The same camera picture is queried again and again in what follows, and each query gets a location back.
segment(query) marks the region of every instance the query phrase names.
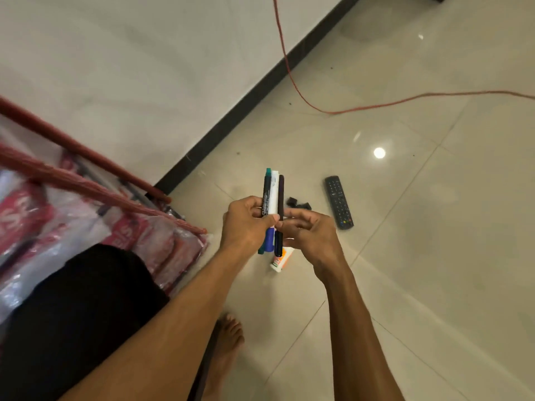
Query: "black shorts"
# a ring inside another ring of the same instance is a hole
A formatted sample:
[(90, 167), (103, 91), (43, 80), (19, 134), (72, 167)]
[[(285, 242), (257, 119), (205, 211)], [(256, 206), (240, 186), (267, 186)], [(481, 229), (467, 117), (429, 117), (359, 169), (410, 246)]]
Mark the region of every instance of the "black shorts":
[[(0, 399), (58, 399), (168, 302), (133, 252), (99, 244), (73, 257), (13, 312), (0, 356)], [(190, 400), (202, 396), (218, 328)]]

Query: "marker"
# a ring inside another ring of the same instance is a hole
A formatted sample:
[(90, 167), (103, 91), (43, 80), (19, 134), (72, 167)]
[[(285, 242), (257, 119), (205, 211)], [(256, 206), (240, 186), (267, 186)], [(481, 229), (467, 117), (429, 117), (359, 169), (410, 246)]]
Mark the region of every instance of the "marker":
[[(277, 214), (277, 203), (279, 196), (279, 172), (276, 170), (271, 170), (271, 187), (269, 191), (269, 201), (268, 201), (268, 214)], [(273, 240), (275, 238), (275, 227), (271, 227), (266, 231), (266, 238), (264, 241), (265, 251), (273, 252)]]
[[(266, 169), (266, 175), (264, 176), (264, 193), (262, 195), (262, 216), (267, 215), (267, 208), (269, 203), (269, 192), (271, 188), (271, 168)], [(258, 254), (263, 255), (265, 251), (265, 241), (267, 238), (268, 231), (266, 231), (266, 236), (264, 238), (264, 242), (262, 243), (262, 246), (260, 249), (258, 249)]]
[[(284, 217), (284, 176), (279, 176), (279, 193), (278, 193), (278, 206), (277, 212), (279, 213), (280, 220)], [(275, 256), (281, 257), (283, 255), (283, 233), (275, 230)]]

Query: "glossy floor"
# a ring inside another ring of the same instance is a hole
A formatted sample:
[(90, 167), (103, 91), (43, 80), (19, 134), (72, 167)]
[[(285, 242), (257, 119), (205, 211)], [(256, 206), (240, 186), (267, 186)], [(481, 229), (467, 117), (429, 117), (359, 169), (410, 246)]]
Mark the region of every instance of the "glossy floor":
[[(361, 0), (295, 70), (326, 109), (424, 91), (535, 94), (535, 0)], [(173, 193), (217, 247), (229, 202), (286, 195), (330, 213), (339, 175), (355, 227), (339, 234), (408, 400), (535, 399), (535, 102), (436, 98), (327, 116), (288, 79)], [(385, 151), (383, 158), (373, 153)], [(296, 253), (282, 273), (255, 256), (227, 308), (246, 346), (229, 400), (332, 400), (329, 310)]]

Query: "hand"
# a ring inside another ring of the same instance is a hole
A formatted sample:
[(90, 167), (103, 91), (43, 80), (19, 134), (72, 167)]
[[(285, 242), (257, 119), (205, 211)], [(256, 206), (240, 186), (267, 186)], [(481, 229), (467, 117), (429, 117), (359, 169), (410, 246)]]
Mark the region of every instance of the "hand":
[(276, 224), (284, 236), (283, 246), (300, 249), (323, 283), (330, 276), (349, 269), (330, 216), (292, 208), (285, 209), (284, 215), (289, 218)]
[(274, 226), (279, 215), (262, 217), (262, 198), (251, 195), (232, 201), (223, 215), (220, 249), (230, 249), (249, 259), (264, 242), (266, 229)]

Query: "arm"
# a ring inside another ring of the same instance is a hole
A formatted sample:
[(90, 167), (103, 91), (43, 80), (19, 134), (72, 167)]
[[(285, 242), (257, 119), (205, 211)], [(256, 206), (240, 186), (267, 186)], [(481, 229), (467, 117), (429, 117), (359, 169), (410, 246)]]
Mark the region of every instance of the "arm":
[(258, 197), (232, 202), (216, 255), (178, 296), (61, 398), (186, 400), (238, 272), (278, 215), (260, 215)]
[(334, 221), (306, 209), (286, 209), (284, 214), (291, 217), (277, 223), (284, 246), (301, 249), (327, 291), (335, 399), (403, 401), (344, 258)]

